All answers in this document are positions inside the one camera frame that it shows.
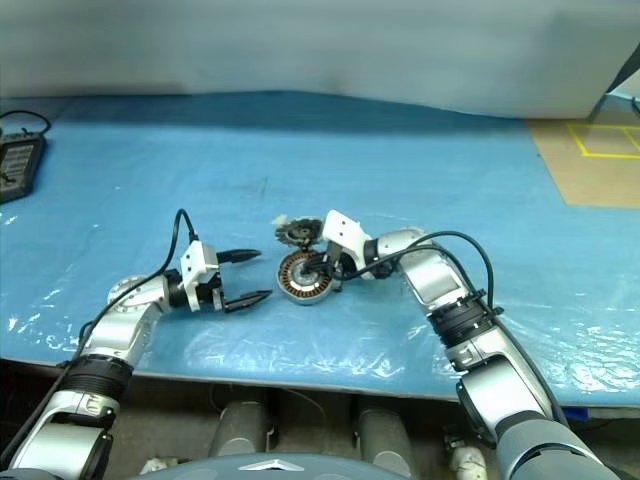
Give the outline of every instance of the cardboard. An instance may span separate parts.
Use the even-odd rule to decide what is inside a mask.
[[[633,113],[527,123],[567,204],[640,208],[640,119]]]

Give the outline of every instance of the silver metal cylinder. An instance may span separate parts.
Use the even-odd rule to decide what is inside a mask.
[[[266,452],[269,431],[269,416],[262,403],[232,402],[220,415],[209,456]]]
[[[397,413],[363,410],[356,433],[362,460],[406,478],[419,478],[409,435]]]
[[[47,424],[12,468],[38,468],[63,479],[80,478],[101,428]]]
[[[470,405],[464,400],[466,391]],[[496,425],[503,418],[522,411],[543,413],[536,397],[522,381],[511,363],[498,358],[463,375],[458,395],[467,411],[478,412],[492,438],[497,438]]]

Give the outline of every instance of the floor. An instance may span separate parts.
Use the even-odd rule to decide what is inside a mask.
[[[2,368],[3,444],[50,384],[42,372]],[[328,453],[359,458],[354,446],[353,412],[357,401],[346,393],[255,389],[134,377],[112,434],[114,447],[106,480],[136,475],[152,457],[206,458],[218,413],[230,400],[258,395],[267,402],[277,425],[276,452]],[[423,480],[449,480],[443,425],[466,425],[457,404],[384,399],[402,416]],[[640,419],[593,420],[575,430],[607,464],[640,476]],[[483,448],[489,478],[499,478],[494,452]]]

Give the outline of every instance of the gray cylinder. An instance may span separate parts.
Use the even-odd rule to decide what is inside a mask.
[[[419,478],[409,435],[397,413],[363,410],[356,433],[362,460],[406,478]]]
[[[210,457],[267,451],[270,425],[267,409],[259,402],[231,402],[220,415]]]
[[[508,428],[497,454],[508,480],[619,480],[571,430],[551,420],[525,420]]]

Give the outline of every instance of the table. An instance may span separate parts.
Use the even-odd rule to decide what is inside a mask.
[[[277,290],[287,247],[272,219],[336,208],[373,236],[407,225],[473,235],[507,325],[559,400],[640,404],[640,212],[565,205],[520,120],[278,92],[3,110],[17,107],[54,126],[33,194],[0,206],[3,358],[69,358],[111,286],[162,262],[184,207],[216,248],[263,251],[223,266],[229,297],[274,294],[229,315],[163,318],[138,372],[453,398],[456,374],[400,278],[354,281],[312,307]],[[470,248],[444,243],[485,281]]]

